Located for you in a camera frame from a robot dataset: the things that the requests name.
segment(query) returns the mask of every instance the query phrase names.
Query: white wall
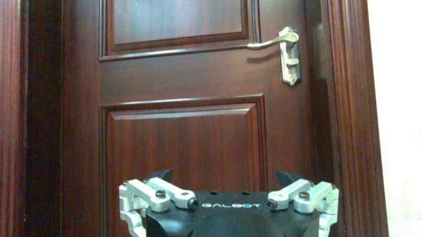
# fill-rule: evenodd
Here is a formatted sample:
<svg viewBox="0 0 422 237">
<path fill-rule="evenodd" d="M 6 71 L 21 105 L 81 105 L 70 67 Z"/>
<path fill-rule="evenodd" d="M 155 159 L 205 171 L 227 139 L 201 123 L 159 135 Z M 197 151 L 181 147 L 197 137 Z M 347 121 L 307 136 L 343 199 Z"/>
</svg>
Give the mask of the white wall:
<svg viewBox="0 0 422 237">
<path fill-rule="evenodd" d="M 422 1 L 368 0 L 391 237 L 422 237 Z"/>
</svg>

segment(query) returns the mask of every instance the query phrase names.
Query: silver door handle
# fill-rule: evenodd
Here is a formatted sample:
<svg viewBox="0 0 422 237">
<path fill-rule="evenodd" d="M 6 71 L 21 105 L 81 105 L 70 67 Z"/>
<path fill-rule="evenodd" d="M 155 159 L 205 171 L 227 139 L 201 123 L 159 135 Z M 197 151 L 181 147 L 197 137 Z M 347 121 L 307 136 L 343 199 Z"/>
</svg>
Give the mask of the silver door handle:
<svg viewBox="0 0 422 237">
<path fill-rule="evenodd" d="M 293 86 L 300 81 L 299 35 L 291 27 L 285 27 L 277 37 L 263 43 L 249 43 L 245 48 L 260 50 L 279 44 L 281 81 Z"/>
</svg>

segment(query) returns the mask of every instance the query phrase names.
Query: black screw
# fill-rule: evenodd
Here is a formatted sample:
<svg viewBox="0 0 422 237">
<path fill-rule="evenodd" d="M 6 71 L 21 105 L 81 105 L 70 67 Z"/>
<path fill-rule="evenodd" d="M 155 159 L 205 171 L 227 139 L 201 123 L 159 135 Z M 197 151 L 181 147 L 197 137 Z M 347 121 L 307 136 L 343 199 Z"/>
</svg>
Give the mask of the black screw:
<svg viewBox="0 0 422 237">
<path fill-rule="evenodd" d="M 273 211 L 276 209 L 276 202 L 273 200 L 268 199 L 267 207 L 271 211 Z"/>
<path fill-rule="evenodd" d="M 299 192 L 299 198 L 304 199 L 305 201 L 309 200 L 311 195 L 308 192 Z"/>
<path fill-rule="evenodd" d="M 165 191 L 164 190 L 157 190 L 156 191 L 156 197 L 157 198 L 164 198 L 165 197 Z"/>
<path fill-rule="evenodd" d="M 196 198 L 191 198 L 187 202 L 187 207 L 191 209 L 191 210 L 195 210 L 196 207 L 197 207 L 197 200 Z"/>
</svg>

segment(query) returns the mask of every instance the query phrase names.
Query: logo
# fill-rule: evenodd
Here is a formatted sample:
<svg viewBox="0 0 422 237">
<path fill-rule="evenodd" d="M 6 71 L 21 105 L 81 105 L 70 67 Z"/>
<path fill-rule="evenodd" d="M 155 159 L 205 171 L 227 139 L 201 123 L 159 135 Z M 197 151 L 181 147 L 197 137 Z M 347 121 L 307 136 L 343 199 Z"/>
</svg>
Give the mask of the logo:
<svg viewBox="0 0 422 237">
<path fill-rule="evenodd" d="M 212 207 L 221 207 L 221 208 L 252 208 L 252 207 L 259 207 L 261 206 L 261 204 L 239 204 L 239 203 L 233 203 L 233 204 L 219 204 L 219 203 L 215 203 L 215 204 L 211 204 L 211 203 L 203 203 L 203 207 L 205 208 L 212 208 Z"/>
</svg>

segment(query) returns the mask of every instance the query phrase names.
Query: door trim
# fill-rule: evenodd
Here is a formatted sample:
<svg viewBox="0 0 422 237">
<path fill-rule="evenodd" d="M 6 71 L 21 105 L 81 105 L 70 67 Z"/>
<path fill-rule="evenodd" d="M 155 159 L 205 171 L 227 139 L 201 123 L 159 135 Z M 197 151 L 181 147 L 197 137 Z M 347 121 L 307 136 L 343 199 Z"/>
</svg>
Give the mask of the door trim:
<svg viewBox="0 0 422 237">
<path fill-rule="evenodd" d="M 24 236 L 26 4 L 0 2 L 0 236 Z"/>
<path fill-rule="evenodd" d="M 366 0 L 327 4 L 333 80 L 328 81 L 341 236 L 388 236 Z"/>
</svg>

